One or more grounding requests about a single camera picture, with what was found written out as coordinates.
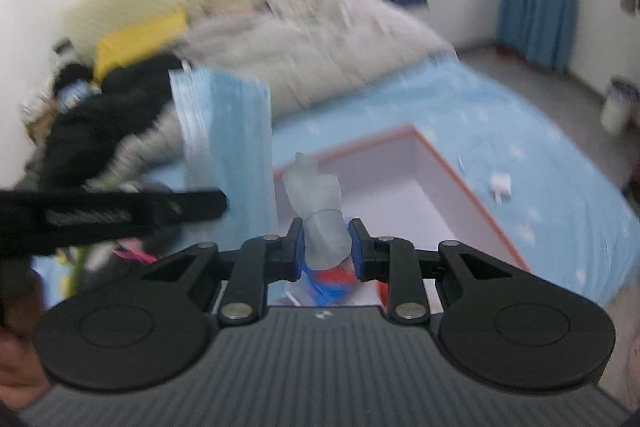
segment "translucent plastic wrapper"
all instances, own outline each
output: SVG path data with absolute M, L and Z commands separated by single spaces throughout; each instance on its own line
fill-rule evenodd
M 189 225 L 188 240 L 233 250 L 277 233 L 269 89 L 209 69 L 170 76 L 184 134 L 186 189 L 217 187 L 229 200 L 222 219 Z
M 291 206 L 304 221 L 306 266 L 315 271 L 335 268 L 351 253 L 337 176 L 319 173 L 317 161 L 298 153 L 282 179 Z

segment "human hand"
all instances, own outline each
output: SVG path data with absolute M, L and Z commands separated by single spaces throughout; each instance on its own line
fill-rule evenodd
M 40 397 L 49 382 L 33 347 L 33 330 L 44 311 L 42 284 L 5 305 L 0 328 L 0 400 L 18 410 Z

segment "yellow pillow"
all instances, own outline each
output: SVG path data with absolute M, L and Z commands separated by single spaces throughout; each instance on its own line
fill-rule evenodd
M 96 48 L 94 83 L 100 86 L 111 70 L 155 55 L 187 27 L 187 13 L 179 9 L 107 35 Z

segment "black circular joint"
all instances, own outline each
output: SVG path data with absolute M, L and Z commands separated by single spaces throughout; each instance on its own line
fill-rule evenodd
M 54 381 L 122 393 L 167 381 L 207 347 L 209 325 L 184 293 L 128 280 L 82 293 L 44 315 L 34 338 Z
M 495 329 L 505 339 L 522 346 L 549 346 L 569 332 L 562 312 L 539 304 L 517 304 L 495 315 Z
M 615 343 L 601 308 L 533 277 L 469 287 L 444 314 L 438 337 L 470 377 L 520 393 L 596 381 Z

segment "pile of clothes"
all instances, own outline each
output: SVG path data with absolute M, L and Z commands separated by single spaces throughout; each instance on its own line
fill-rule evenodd
M 159 54 L 116 68 L 98 89 L 87 67 L 62 66 L 49 97 L 23 111 L 37 149 L 15 188 L 115 188 L 181 156 L 169 72 L 182 69 L 174 55 Z

